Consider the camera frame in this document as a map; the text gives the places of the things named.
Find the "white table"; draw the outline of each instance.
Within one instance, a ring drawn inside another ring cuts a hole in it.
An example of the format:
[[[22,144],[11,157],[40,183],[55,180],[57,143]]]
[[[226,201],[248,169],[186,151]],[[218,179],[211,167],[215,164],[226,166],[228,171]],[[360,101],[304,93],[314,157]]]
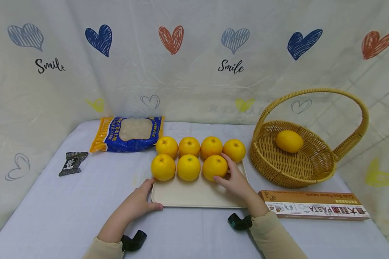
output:
[[[155,150],[93,153],[81,173],[58,177],[65,153],[88,151],[99,121],[82,123],[63,142],[0,232],[0,258],[80,258],[115,208],[150,177]],[[166,123],[165,135],[238,138],[249,147],[254,126]],[[277,190],[244,160],[252,187]],[[338,175],[307,191],[349,192]],[[126,230],[147,233],[143,247],[126,258],[262,258],[248,231],[234,231],[227,218],[236,209],[165,208]],[[283,219],[282,224],[309,258],[389,258],[389,244],[372,220],[363,222]]]

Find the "yellow orange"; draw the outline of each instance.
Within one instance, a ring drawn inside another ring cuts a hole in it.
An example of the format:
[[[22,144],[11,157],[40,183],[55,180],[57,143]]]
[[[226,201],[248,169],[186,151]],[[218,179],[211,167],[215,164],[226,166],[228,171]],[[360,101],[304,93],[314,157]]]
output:
[[[177,175],[185,181],[194,181],[200,174],[200,161],[194,155],[184,155],[177,162]]]
[[[224,144],[222,153],[229,156],[235,163],[239,163],[245,157],[246,148],[240,140],[230,139]]]
[[[294,131],[281,131],[275,138],[279,148],[290,153],[297,153],[304,145],[303,138]]]
[[[169,136],[160,137],[156,143],[156,151],[157,154],[167,154],[174,159],[178,151],[177,142]]]
[[[194,155],[198,157],[200,144],[194,137],[184,137],[179,143],[179,158],[184,155]]]
[[[219,155],[211,155],[203,163],[202,173],[211,182],[215,175],[224,177],[228,172],[228,163]]]
[[[200,155],[203,159],[211,155],[220,155],[222,153],[222,142],[214,136],[206,137],[200,146]]]
[[[151,174],[159,181],[168,181],[176,172],[173,158],[166,154],[157,155],[151,162]]]

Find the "cardboard box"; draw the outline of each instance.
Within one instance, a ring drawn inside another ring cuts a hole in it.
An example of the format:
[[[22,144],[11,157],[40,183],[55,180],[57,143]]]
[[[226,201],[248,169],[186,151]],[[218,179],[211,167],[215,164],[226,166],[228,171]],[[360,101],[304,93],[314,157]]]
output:
[[[259,191],[279,218],[364,221],[369,213],[353,193]]]

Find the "sleeve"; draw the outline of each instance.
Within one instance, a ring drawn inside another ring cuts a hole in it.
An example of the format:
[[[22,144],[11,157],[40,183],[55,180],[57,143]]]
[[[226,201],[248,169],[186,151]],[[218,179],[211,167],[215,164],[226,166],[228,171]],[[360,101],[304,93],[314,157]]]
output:
[[[123,256],[121,241],[119,243],[105,243],[94,237],[94,241],[82,259],[121,259]]]
[[[252,218],[249,229],[266,259],[307,259],[274,212]]]

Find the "pasta bag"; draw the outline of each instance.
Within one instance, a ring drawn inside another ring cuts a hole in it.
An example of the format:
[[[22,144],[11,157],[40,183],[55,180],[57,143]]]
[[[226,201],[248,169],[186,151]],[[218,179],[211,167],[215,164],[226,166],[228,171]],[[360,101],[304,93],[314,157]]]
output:
[[[90,152],[138,152],[153,147],[163,136],[164,117],[101,118]]]

